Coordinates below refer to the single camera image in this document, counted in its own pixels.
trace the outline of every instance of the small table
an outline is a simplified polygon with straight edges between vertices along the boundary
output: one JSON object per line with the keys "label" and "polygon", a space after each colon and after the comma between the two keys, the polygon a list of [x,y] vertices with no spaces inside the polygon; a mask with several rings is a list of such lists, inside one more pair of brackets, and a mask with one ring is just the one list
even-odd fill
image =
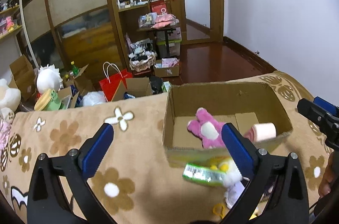
{"label": "small table", "polygon": [[150,27],[145,27],[145,28],[139,28],[137,30],[137,32],[153,32],[154,33],[154,36],[157,37],[157,33],[160,32],[160,31],[164,31],[165,33],[165,43],[166,43],[166,54],[167,54],[167,58],[170,58],[170,44],[168,42],[168,32],[170,31],[171,33],[173,33],[173,31],[176,29],[176,28],[179,28],[179,24],[177,23],[176,25],[174,26],[165,26],[165,27],[162,27],[162,28],[150,28]]}

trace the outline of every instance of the floral blanket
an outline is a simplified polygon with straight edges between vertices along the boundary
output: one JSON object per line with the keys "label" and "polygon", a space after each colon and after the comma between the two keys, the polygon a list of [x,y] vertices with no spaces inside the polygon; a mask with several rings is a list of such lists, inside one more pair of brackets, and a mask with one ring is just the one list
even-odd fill
{"label": "floral blanket", "polygon": [[[296,152],[306,176],[310,203],[318,199],[317,188],[331,152],[325,136],[299,115],[300,98],[311,94],[282,72],[240,81],[266,82],[276,92],[288,113],[294,132],[274,152]],[[217,221],[214,205],[222,202],[224,189],[203,187],[182,179],[182,169],[170,168],[162,148],[162,130],[167,94],[110,102],[63,111],[18,113],[10,140],[1,153],[0,189],[21,219],[27,223],[29,183],[37,156],[66,154],[92,137],[103,122],[111,123],[114,141],[90,187],[119,224],[189,223]],[[61,178],[73,211],[84,217],[65,178]]]}

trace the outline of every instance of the human hand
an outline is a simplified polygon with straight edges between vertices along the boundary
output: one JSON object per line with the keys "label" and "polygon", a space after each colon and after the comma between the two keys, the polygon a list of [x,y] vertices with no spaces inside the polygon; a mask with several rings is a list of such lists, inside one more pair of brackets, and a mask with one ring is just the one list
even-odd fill
{"label": "human hand", "polygon": [[319,193],[320,198],[323,198],[325,195],[331,192],[331,188],[329,184],[335,178],[334,172],[332,170],[332,162],[333,162],[333,153],[331,153],[331,155],[328,158],[328,164],[326,166],[324,176],[319,185],[318,193]]}

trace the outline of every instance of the metal bolt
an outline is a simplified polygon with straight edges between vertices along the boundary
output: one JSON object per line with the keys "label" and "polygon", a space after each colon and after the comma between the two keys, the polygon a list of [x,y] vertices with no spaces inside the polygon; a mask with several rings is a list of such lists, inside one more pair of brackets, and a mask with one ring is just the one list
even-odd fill
{"label": "metal bolt", "polygon": [[76,148],[71,149],[68,154],[70,156],[76,156],[78,154],[78,150]]}
{"label": "metal bolt", "polygon": [[266,155],[267,154],[267,150],[265,150],[264,148],[260,148],[258,151],[259,151],[259,153],[261,155]]}
{"label": "metal bolt", "polygon": [[38,159],[39,160],[44,160],[46,157],[46,153],[39,154]]}
{"label": "metal bolt", "polygon": [[291,157],[292,157],[293,159],[298,159],[298,155],[297,155],[295,152],[292,152],[292,153],[291,153]]}

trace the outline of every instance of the pink teddy bear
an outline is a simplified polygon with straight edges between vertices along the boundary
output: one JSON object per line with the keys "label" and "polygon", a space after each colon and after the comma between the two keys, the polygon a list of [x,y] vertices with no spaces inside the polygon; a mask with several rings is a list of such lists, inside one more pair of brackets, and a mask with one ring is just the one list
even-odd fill
{"label": "pink teddy bear", "polygon": [[187,129],[202,140],[202,147],[225,147],[221,138],[221,129],[225,123],[215,120],[203,107],[198,108],[196,118],[189,121]]}

